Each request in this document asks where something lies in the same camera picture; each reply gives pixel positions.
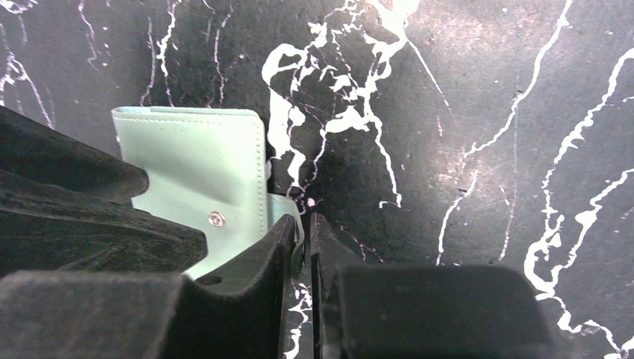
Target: metal snap button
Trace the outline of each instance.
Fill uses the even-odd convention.
[[[227,222],[222,213],[220,212],[211,212],[209,213],[209,223],[214,227],[222,227]]]

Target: wallet stitching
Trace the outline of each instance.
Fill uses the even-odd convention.
[[[231,123],[231,122],[206,122],[206,121],[187,121],[187,120],[180,120],[180,121],[176,121],[176,120],[150,120],[150,119],[136,119],[136,118],[120,118],[120,117],[112,117],[115,120],[119,120],[119,121],[128,121],[128,122],[162,122],[162,123],[176,123],[176,124],[180,124],[180,123],[200,123],[203,125],[234,125],[234,126],[247,126],[244,123]],[[251,124],[253,127],[257,127],[257,125],[255,123]],[[256,142],[256,162],[260,162],[260,158],[262,157],[262,146],[260,144],[259,141]],[[262,183],[262,172],[258,171],[258,176],[257,176],[258,182]],[[264,194],[262,193],[262,191],[259,190],[259,186],[257,189],[258,192],[258,198],[259,198],[259,231],[260,231],[260,235],[264,236],[266,234],[265,231],[265,223],[264,223]]]

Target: wallet flap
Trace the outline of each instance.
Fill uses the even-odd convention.
[[[255,112],[124,107],[112,117],[123,160],[150,181],[133,206],[206,235],[209,254],[186,275],[216,269],[265,235],[264,125]]]

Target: hole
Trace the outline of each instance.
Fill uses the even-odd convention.
[[[215,284],[222,283],[222,277],[213,274],[205,274],[204,276],[196,279],[196,283],[204,286],[213,286]]]

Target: black marble pattern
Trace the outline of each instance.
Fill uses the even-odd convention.
[[[631,1],[0,6],[0,104],[113,154],[116,106],[253,109],[271,191],[367,261],[508,266],[584,357],[634,349]]]

